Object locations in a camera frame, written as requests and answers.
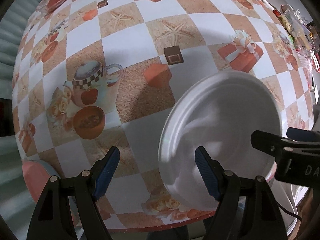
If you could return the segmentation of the white foam bowl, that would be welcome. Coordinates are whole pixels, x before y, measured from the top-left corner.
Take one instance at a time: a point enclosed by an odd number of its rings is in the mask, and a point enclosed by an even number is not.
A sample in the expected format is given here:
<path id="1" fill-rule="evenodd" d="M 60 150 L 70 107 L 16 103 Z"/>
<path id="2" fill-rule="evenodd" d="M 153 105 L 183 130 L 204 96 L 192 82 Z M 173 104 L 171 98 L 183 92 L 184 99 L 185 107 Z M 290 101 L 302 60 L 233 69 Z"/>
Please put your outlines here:
<path id="1" fill-rule="evenodd" d="M 274 158 L 252 147 L 256 130 L 282 133 L 280 111 L 262 81 L 235 70 L 200 80 L 176 102 L 161 134 L 158 165 L 165 188 L 186 207 L 214 211 L 217 201 L 196 166 L 195 150 L 204 147 L 237 176 L 266 177 Z"/>

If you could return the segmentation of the pink square plate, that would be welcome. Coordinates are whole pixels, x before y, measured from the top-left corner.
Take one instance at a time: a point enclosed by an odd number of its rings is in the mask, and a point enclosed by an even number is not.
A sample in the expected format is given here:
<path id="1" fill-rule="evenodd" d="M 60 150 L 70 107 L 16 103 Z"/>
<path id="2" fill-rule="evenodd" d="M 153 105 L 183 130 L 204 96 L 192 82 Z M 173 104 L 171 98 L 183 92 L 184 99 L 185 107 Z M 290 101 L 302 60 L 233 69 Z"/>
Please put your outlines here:
<path id="1" fill-rule="evenodd" d="M 55 169 L 42 160 L 25 161 L 22 164 L 22 172 L 25 184 L 35 203 L 51 176 L 59 176 Z"/>

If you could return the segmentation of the clutter of packets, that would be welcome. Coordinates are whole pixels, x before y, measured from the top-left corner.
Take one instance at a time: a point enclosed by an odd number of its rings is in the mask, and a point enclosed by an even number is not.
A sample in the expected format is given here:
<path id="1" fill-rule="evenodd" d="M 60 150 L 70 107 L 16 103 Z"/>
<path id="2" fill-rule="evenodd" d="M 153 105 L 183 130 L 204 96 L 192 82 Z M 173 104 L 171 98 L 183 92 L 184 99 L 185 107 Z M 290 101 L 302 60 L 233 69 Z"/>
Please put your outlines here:
<path id="1" fill-rule="evenodd" d="M 319 0 L 276 0 L 268 2 L 273 13 L 293 39 L 296 49 L 311 64 L 319 87 Z"/>

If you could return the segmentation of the teal curtain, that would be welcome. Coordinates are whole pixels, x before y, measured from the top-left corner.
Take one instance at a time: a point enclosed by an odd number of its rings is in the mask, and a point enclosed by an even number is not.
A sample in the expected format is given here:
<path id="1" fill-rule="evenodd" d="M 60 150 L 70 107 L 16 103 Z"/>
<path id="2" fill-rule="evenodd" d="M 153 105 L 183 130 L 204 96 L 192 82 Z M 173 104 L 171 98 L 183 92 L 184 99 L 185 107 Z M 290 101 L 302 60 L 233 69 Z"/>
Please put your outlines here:
<path id="1" fill-rule="evenodd" d="M 24 29 L 40 1 L 1 0 L 1 220 L 16 235 L 26 232 L 35 205 L 14 136 L 12 78 Z"/>

